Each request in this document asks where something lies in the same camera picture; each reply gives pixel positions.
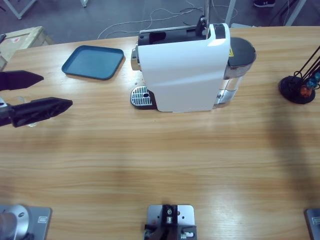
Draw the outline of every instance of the metal bracket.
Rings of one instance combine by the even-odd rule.
[[[178,205],[178,225],[194,226],[195,211],[191,205]],[[162,205],[150,205],[147,212],[147,225],[160,226],[162,217]]]
[[[4,229],[5,234],[0,235],[0,239],[21,240],[29,237],[45,240],[51,215],[49,207],[0,204],[0,230]]]

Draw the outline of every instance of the wooden table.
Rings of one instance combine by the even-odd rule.
[[[148,205],[164,203],[194,206],[199,240],[309,239],[304,209],[320,207],[320,96],[293,104],[278,82],[310,57],[320,27],[231,35],[254,45],[256,62],[229,106],[192,113],[131,106],[143,84],[130,65],[136,37],[19,50],[6,70],[45,80],[1,92],[8,103],[74,104],[36,127],[1,127],[0,202],[51,207],[49,240],[140,240]],[[112,79],[61,71],[84,44],[123,49]]]

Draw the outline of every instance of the coffee machine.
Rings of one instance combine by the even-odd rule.
[[[231,37],[225,23],[210,24],[210,1],[196,25],[142,30],[131,67],[145,85],[131,92],[138,109],[210,111],[235,96],[256,59],[250,42]]]

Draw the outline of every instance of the black stand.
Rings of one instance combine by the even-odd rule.
[[[297,76],[287,76],[279,82],[279,90],[282,96],[295,104],[307,104],[315,99],[316,91],[312,90],[309,97],[300,95],[300,86],[303,79]]]
[[[318,74],[320,74],[320,56],[318,56],[304,75],[302,74],[302,70],[308,65],[319,50],[320,46],[314,51],[299,71],[295,71],[293,76],[287,76],[279,82],[280,93],[289,101],[295,104],[307,104],[315,99],[315,90],[320,88],[318,76]]]

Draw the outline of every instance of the cable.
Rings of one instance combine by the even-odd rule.
[[[222,17],[219,16],[216,8],[218,8],[218,7],[229,8],[229,7],[228,6],[224,6],[224,5],[215,6],[214,0],[211,0],[211,2],[212,2],[213,10],[215,11],[215,14],[217,15],[217,17],[220,18],[221,20],[225,21],[226,20],[225,18],[222,18]],[[235,11],[235,15],[233,17],[231,17],[231,19],[234,19],[238,15],[238,10],[236,8],[234,8],[233,10]]]
[[[289,15],[289,10],[290,10],[290,3],[289,3],[289,0],[288,0],[288,12],[286,13],[286,16],[284,18],[283,26],[286,25],[286,20],[287,20],[287,17]]]
[[[189,2],[188,0],[185,0],[188,4],[192,5],[192,8],[195,8],[195,5],[193,5],[191,2]],[[152,14],[156,11],[159,11],[159,10],[164,10],[164,11],[167,11],[168,13],[171,13],[173,14],[174,16],[171,16],[171,17],[167,17],[167,18],[162,18],[162,19],[152,19]],[[179,13],[174,13],[174,12],[171,12],[167,9],[164,9],[164,8],[158,8],[156,10],[153,10],[151,13],[150,13],[150,19],[148,20],[142,20],[142,21],[127,21],[127,22],[121,22],[121,23],[117,23],[117,24],[113,24],[111,26],[108,26],[106,29],[104,29],[98,36],[97,40],[101,37],[101,35],[107,31],[108,29],[112,28],[112,27],[115,27],[115,26],[119,26],[119,25],[123,25],[123,24],[137,24],[137,23],[145,23],[145,22],[151,22],[150,25],[145,28],[144,30],[147,30],[148,28],[151,27],[152,23],[155,22],[155,21],[163,21],[163,20],[168,20],[168,19],[173,19],[173,18],[176,18],[176,17],[179,17],[181,15],[184,15],[184,14],[188,14],[188,13],[191,13],[193,12],[195,9],[192,9],[190,11],[186,11],[186,12],[179,12]],[[139,33],[139,31],[132,31],[132,32],[127,32],[127,31],[116,31],[116,32],[122,32],[122,33]],[[107,38],[109,35],[113,34],[115,32],[111,32],[109,34],[107,34],[105,36],[105,38]]]
[[[268,27],[270,27],[271,26],[271,23],[274,21],[274,19],[276,18],[276,16],[278,16],[279,15],[279,13],[283,10],[283,8],[286,6],[286,2],[283,4],[283,6],[279,9],[279,11],[273,16],[273,18],[271,19],[271,21],[269,22],[269,24],[268,24]]]

